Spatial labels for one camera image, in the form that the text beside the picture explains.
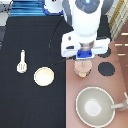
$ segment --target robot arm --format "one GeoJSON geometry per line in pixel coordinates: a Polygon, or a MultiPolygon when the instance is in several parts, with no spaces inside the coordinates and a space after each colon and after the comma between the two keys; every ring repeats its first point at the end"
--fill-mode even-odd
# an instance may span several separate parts
{"type": "Polygon", "coordinates": [[[62,37],[61,55],[76,59],[94,58],[107,52],[110,39],[96,40],[101,15],[106,14],[114,0],[45,0],[51,13],[63,10],[65,21],[73,31],[62,37]]]}

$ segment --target white ceramic bowl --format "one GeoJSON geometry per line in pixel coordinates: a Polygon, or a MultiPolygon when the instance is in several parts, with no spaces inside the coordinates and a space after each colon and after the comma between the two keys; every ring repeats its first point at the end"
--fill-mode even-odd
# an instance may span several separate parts
{"type": "Polygon", "coordinates": [[[83,89],[76,98],[76,111],[80,119],[91,127],[105,127],[115,116],[112,97],[98,87],[83,89]]]}
{"type": "Polygon", "coordinates": [[[34,74],[34,80],[40,86],[48,86],[54,80],[54,72],[48,67],[39,68],[34,74]]]}

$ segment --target white tile floor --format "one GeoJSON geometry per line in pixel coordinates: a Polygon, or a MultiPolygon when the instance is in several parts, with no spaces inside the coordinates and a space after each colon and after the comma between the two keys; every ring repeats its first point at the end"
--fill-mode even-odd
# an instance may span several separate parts
{"type": "Polygon", "coordinates": [[[7,12],[0,13],[0,26],[5,26],[7,19],[8,19],[7,12]]]}

